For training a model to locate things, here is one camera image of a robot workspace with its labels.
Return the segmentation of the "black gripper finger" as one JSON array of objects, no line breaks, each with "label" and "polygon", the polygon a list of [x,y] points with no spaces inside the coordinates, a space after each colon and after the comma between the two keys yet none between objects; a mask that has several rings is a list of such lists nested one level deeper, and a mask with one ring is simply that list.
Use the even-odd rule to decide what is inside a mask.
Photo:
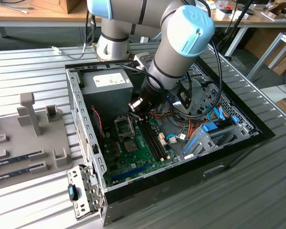
[{"label": "black gripper finger", "polygon": [[143,98],[139,96],[138,98],[134,99],[133,101],[130,101],[128,103],[128,107],[129,107],[131,112],[140,112],[140,111],[142,111]]}]

